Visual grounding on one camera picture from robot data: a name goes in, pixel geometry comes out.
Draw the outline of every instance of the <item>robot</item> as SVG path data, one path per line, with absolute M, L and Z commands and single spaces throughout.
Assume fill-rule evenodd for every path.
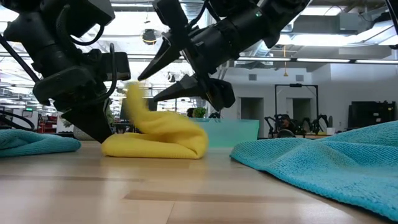
M 181 55 L 195 71 L 184 76 L 155 96 L 155 101 L 178 97 L 199 96 L 215 110 L 229 108 L 235 102 L 230 83 L 211 78 L 216 69 L 239 53 L 263 40 L 268 48 L 274 46 L 280 31 L 303 11 L 310 0 L 204 0 L 197 18 L 188 22 L 178 0 L 155 0 L 152 5 L 163 24 L 170 30 L 163 34 L 163 43 L 149 66 L 139 76 L 145 80 Z M 0 0 L 0 3 L 19 17 L 8 24 L 0 44 L 30 75 L 35 86 L 33 94 L 43 105 L 54 100 L 63 118 L 99 142 L 112 135 L 105 117 L 109 96 L 117 80 L 128 80 L 128 59 L 124 52 L 110 53 L 93 49 L 82 53 L 77 45 L 96 42 L 115 14 L 109 0 Z M 393 18 L 397 3 L 386 0 Z M 205 9 L 216 23 L 204 29 L 195 24 Z M 89 42 L 80 42 L 70 35 L 81 37 L 95 24 L 101 29 Z M 8 41 L 20 42 L 34 61 L 32 66 L 43 79 L 26 65 Z M 106 91 L 103 82 L 111 80 Z

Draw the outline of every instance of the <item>table surface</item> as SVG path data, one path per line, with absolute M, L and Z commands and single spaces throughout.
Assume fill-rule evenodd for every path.
M 0 161 L 3 224 L 385 223 L 363 209 L 285 184 L 210 149 L 202 160 L 78 152 Z

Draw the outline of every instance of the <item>ceiling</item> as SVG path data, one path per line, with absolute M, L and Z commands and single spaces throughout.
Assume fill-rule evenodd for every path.
M 155 45 L 146 45 L 142 41 L 141 34 L 145 29 L 155 29 L 159 32 L 166 32 L 168 27 L 163 25 L 157 14 L 153 12 L 150 7 L 146 6 L 145 1 L 140 0 L 112 0 L 113 6 L 116 10 L 116 18 L 115 20 L 106 26 L 104 34 L 99 41 L 95 44 L 87 47 L 81 47 L 84 52 L 87 52 L 91 49 L 100 49 L 102 52 L 109 52 L 109 44 L 112 42 L 115 45 L 116 51 L 127 52 L 132 55 L 154 55 L 159 49 L 161 44 L 161 39 L 157 41 Z M 191 9 L 190 12 L 194 11 L 194 8 L 199 9 L 201 7 L 200 4 L 195 4 L 195 2 L 200 2 L 198 0 L 186 0 L 187 2 L 183 5 L 183 8 L 186 12 L 188 9 Z M 351 13 L 362 13 L 364 12 L 364 16 L 359 17 L 360 25 L 362 27 L 366 27 L 369 25 L 366 22 L 368 19 L 374 19 L 375 16 L 372 12 L 376 12 L 377 10 L 382 9 L 384 6 L 383 0 L 366 0 L 366 1 L 338 1 L 338 0 L 313 0 L 311 5 L 303 11 L 302 15 L 298 18 L 297 23 L 294 27 L 300 27 L 299 23 L 306 24 L 305 18 L 311 19 L 311 16 L 318 16 L 318 18 L 324 18 L 325 22 L 336 17 L 338 14 L 341 14 L 342 11 L 348 11 Z M 12 21 L 17 17 L 17 14 L 9 11 L 4 8 L 0 8 L 0 33 L 6 28 L 6 22 Z M 211 17 L 205 13 L 204 16 L 198 22 L 200 27 L 206 27 L 209 23 L 211 23 Z M 82 41 L 88 41 L 95 37 L 99 30 L 98 26 L 92 28 L 89 32 L 87 32 L 80 39 Z M 371 29 L 373 32 L 380 32 L 379 30 Z M 388 33 L 386 37 L 383 37 L 383 41 L 389 38 L 396 38 L 396 35 L 390 34 L 390 30 L 384 30 L 383 33 Z M 323 44 L 318 45 L 298 45 L 293 42 L 297 34 L 289 34 L 283 33 L 278 45 L 271 49 L 267 49 L 267 56 L 274 57 L 303 57 L 303 58 L 385 58 L 389 54 L 391 54 L 391 50 L 386 45 L 378 45 L 381 41 L 375 40 L 370 44 L 364 44 L 360 47 L 340 47 L 340 46 L 322 46 Z M 326 40 L 327 36 L 323 35 L 320 40 Z M 25 49 L 19 43 L 10 42 L 12 47 L 16 50 L 16 52 L 24 53 Z M 0 53 L 4 53 L 5 49 L 0 47 Z M 245 54 L 249 56 L 254 56 L 255 53 L 248 51 Z M 25 59 L 28 65 L 32 63 L 32 61 L 28 58 Z M 138 75 L 145 69 L 148 62 L 142 61 L 131 61 L 130 68 L 132 73 L 131 81 L 137 79 Z M 269 63 L 265 66 L 265 68 L 274 68 L 279 69 L 283 68 L 285 63 L 283 62 L 273 62 Z M 290 68 L 306 68 L 308 72 L 318 68 L 321 64 L 314 63 L 290 63 Z M 168 77 L 171 75 L 175 75 L 177 79 L 181 78 L 183 74 L 193 74 L 193 71 L 187 62 L 178 62 L 172 63 L 168 67 L 161 70 L 159 73 L 154 75 L 153 77 L 146 80 L 143 85 L 145 87 L 152 87 L 163 89 L 167 86 L 171 85 L 168 80 Z M 31 96 L 31 86 L 34 83 L 30 80 L 29 76 L 21 69 L 21 67 L 10 57 L 0 57 L 0 88 L 1 85 L 16 85 L 16 86 L 24 86 L 24 87 L 6 87 L 6 89 L 13 91 L 16 94 L 23 94 L 27 96 Z M 118 87 L 124 88 L 126 82 L 119 82 Z M 114 94 L 114 102 L 115 105 L 113 107 L 119 108 L 118 99 L 121 96 L 118 93 Z

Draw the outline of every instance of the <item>microfiber towel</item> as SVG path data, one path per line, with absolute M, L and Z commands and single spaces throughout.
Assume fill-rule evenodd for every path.
M 53 134 L 37 134 L 18 129 L 0 131 L 0 157 L 73 152 L 80 146 L 80 141 L 76 139 Z
M 114 157 L 200 159 L 208 147 L 206 132 L 187 117 L 149 111 L 138 84 L 127 92 L 128 115 L 145 134 L 114 134 L 102 143 L 103 154 Z
M 319 140 L 245 142 L 231 157 L 296 187 L 398 221 L 398 121 Z

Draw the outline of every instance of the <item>black frame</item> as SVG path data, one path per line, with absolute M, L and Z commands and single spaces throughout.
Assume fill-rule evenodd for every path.
M 278 97 L 277 97 L 277 87 L 278 86 L 289 86 L 291 88 L 302 88 L 303 86 L 315 87 L 315 94 L 317 99 L 317 117 L 319 116 L 319 99 L 318 99 L 318 85 L 303 85 L 303 84 L 275 84 L 275 114 L 278 114 Z

